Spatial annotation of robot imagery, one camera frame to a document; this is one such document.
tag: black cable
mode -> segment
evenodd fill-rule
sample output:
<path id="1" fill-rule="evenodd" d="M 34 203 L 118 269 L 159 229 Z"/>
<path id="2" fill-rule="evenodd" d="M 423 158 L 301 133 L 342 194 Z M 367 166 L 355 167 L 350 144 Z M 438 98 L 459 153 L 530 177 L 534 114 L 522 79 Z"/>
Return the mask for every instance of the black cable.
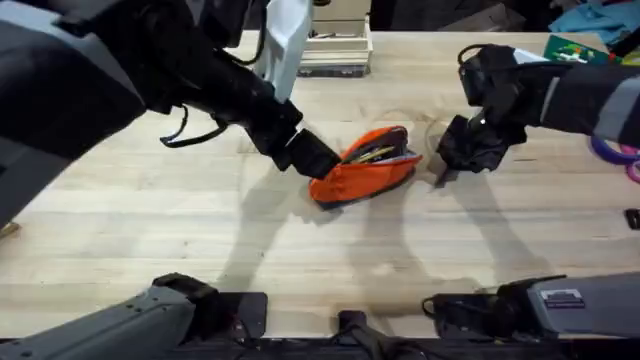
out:
<path id="1" fill-rule="evenodd" d="M 262 2 L 260 6 L 260 35 L 258 35 L 258 48 L 256 49 L 256 55 L 251 60 L 242 60 L 232 54 L 229 54 L 226 51 L 222 51 L 221 53 L 225 56 L 228 56 L 233 62 L 242 65 L 249 66 L 253 65 L 260 60 L 262 57 L 262 53 L 264 52 L 265 42 L 267 40 L 267 6 Z"/>
<path id="2" fill-rule="evenodd" d="M 528 68 L 541 68 L 541 67 L 565 67 L 565 68 L 570 68 L 573 67 L 575 64 L 571 63 L 571 62 L 566 62 L 566 61 L 534 61 L 534 62 L 529 62 L 529 63 L 524 63 L 524 64 L 517 64 L 517 65 L 513 65 L 513 66 L 505 66 L 505 67 L 498 67 L 498 68 L 473 68 L 470 67 L 469 64 L 467 64 L 464 60 L 463 57 L 466 53 L 468 53 L 470 50 L 474 50 L 474 49 L 484 49 L 486 47 L 489 46 L 496 46 L 493 44 L 473 44 L 473 45 L 469 45 L 467 47 L 465 47 L 464 49 L 460 50 L 460 52 L 458 53 L 458 65 L 460 65 L 460 67 L 466 69 L 466 70 L 471 70 L 471 71 L 482 71 L 482 72 L 499 72 L 499 71 L 510 71 L 510 70 L 522 70 L 522 69 L 528 69 Z"/>
<path id="3" fill-rule="evenodd" d="M 436 314 L 427 310 L 427 307 L 425 305 L 427 305 L 428 302 L 433 302 L 433 297 L 430 298 L 426 298 L 424 300 L 422 300 L 422 312 L 424 313 L 424 316 L 428 317 L 431 320 L 435 320 L 436 318 Z"/>
<path id="4" fill-rule="evenodd" d="M 182 134 L 185 127 L 187 126 L 187 121 L 189 120 L 189 109 L 185 105 L 181 105 L 180 107 L 184 110 L 184 116 L 182 117 L 180 128 L 178 129 L 178 131 L 176 131 L 175 134 L 169 135 L 169 136 L 163 136 L 160 138 L 160 142 L 162 143 L 162 145 L 168 148 L 177 149 L 185 146 L 201 144 L 205 141 L 209 141 L 215 137 L 218 137 L 220 134 L 225 132 L 225 130 L 227 130 L 227 128 L 229 127 L 227 123 L 216 120 L 216 123 L 218 124 L 218 128 L 207 134 L 196 136 L 194 138 L 189 138 L 185 140 L 173 141 L 175 140 L 175 138 L 180 136 L 180 134 Z"/>

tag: orange pencil case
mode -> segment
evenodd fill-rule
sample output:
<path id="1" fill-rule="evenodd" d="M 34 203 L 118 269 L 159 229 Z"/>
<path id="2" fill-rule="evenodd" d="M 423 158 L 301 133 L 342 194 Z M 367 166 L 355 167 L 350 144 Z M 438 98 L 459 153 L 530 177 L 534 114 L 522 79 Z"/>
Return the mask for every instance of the orange pencil case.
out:
<path id="1" fill-rule="evenodd" d="M 324 210 L 330 210 L 390 191 L 413 175 L 415 165 L 422 160 L 407 149 L 408 134 L 403 126 L 372 130 L 358 139 L 340 155 L 343 160 L 323 180 L 309 183 L 309 194 Z M 371 163 L 351 163 L 349 159 L 368 149 L 394 146 L 402 149 L 392 158 Z"/>

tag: blue cloth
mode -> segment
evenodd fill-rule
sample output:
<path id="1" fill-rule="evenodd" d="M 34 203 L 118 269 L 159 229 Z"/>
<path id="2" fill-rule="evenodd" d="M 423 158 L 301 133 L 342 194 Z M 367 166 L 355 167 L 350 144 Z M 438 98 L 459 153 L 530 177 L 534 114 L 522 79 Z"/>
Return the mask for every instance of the blue cloth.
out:
<path id="1" fill-rule="evenodd" d="M 595 32 L 609 45 L 638 27 L 640 0 L 606 6 L 590 1 L 567 11 L 549 25 L 553 32 Z"/>

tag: wooden table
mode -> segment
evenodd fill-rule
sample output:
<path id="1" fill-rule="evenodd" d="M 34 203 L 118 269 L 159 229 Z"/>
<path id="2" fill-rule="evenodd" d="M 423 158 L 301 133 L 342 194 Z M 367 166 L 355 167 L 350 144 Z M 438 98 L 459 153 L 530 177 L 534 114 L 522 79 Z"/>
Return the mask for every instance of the wooden table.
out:
<path id="1" fill-rule="evenodd" d="M 373 74 L 300 79 L 293 100 L 335 149 L 401 124 L 424 153 L 435 145 L 429 126 L 473 112 L 456 74 L 460 49 L 488 42 L 541 53 L 547 37 L 376 33 Z M 571 38 L 601 47 L 592 36 Z M 270 336 L 328 335 L 341 309 L 368 311 L 389 334 L 433 336 L 419 304 L 438 292 L 640 270 L 638 235 L 622 216 L 640 204 L 640 188 L 594 157 L 583 136 L 529 129 L 529 142 L 493 173 L 433 189 L 421 164 L 401 188 L 323 213 L 307 179 L 279 173 L 241 129 L 164 148 L 158 137 L 181 116 L 143 116 L 19 216 L 19 236 L 0 243 L 0 337 L 123 301 L 176 271 L 221 290 L 268 293 Z M 213 126 L 194 113 L 189 133 Z"/>

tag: orange pouch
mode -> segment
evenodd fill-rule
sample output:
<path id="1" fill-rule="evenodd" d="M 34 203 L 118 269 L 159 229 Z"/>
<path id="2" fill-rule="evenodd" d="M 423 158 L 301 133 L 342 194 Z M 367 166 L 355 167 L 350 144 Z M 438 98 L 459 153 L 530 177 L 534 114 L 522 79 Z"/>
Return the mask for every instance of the orange pouch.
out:
<path id="1" fill-rule="evenodd" d="M 390 126 L 372 130 L 362 136 L 351 147 L 342 153 L 344 160 L 354 151 L 369 143 L 379 141 L 389 133 L 401 131 L 407 142 L 407 131 L 402 126 Z M 309 183 L 311 198 L 324 210 L 337 208 L 350 203 L 369 199 L 386 191 L 392 190 L 411 177 L 415 165 L 422 160 L 422 156 L 398 157 L 381 163 L 371 164 L 339 164 L 323 180 L 314 179 Z"/>

